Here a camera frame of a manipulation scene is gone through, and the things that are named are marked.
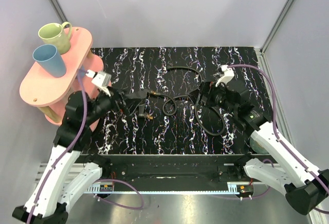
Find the grey faucet with brass fittings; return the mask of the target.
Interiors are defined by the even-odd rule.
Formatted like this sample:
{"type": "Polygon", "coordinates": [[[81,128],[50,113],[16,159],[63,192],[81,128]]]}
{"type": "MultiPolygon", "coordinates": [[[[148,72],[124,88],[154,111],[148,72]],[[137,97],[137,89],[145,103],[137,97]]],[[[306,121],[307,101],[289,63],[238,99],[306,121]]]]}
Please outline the grey faucet with brass fittings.
{"type": "Polygon", "coordinates": [[[136,94],[136,99],[139,100],[138,115],[137,115],[138,118],[143,118],[143,119],[148,119],[148,120],[153,120],[154,119],[154,117],[152,115],[148,114],[146,112],[146,109],[145,109],[145,107],[146,107],[145,101],[146,101],[146,99],[147,99],[150,92],[151,91],[148,90],[148,89],[142,89],[142,90],[135,93],[136,94]]]}

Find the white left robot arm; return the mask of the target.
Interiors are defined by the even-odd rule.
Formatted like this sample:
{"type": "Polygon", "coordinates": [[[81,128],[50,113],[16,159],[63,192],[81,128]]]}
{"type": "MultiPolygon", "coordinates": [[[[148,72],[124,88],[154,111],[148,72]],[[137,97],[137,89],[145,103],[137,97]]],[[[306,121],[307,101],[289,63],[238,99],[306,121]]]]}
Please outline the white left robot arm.
{"type": "Polygon", "coordinates": [[[145,89],[127,94],[112,87],[106,87],[94,100],[83,90],[71,94],[46,169],[28,201],[16,207],[12,217],[23,223],[66,223],[70,210],[87,188],[111,175],[110,160],[92,155],[82,172],[68,185],[64,184],[93,134],[90,126],[110,110],[132,114],[147,96],[145,89]]]}

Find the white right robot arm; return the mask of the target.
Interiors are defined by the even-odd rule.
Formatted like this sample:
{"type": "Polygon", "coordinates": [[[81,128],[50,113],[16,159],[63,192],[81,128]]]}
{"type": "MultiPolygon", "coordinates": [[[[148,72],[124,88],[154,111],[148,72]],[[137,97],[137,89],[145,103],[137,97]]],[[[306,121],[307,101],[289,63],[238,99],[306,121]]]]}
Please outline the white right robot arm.
{"type": "Polygon", "coordinates": [[[242,82],[204,81],[198,100],[206,107],[219,107],[231,113],[235,125],[281,166],[277,170],[252,155],[244,155],[234,163],[233,174],[237,180],[253,178],[263,182],[284,195],[289,205],[302,215],[328,197],[328,170],[320,170],[310,163],[278,132],[269,115],[251,102],[242,82]]]}

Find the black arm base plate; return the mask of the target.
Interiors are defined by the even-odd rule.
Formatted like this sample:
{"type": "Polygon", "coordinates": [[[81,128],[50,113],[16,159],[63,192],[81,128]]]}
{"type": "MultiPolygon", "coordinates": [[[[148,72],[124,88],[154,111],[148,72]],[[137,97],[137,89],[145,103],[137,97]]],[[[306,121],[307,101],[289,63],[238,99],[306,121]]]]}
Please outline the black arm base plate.
{"type": "Polygon", "coordinates": [[[217,163],[116,163],[112,165],[110,176],[130,182],[138,179],[204,179],[207,182],[251,181],[250,177],[233,164],[217,163]]]}

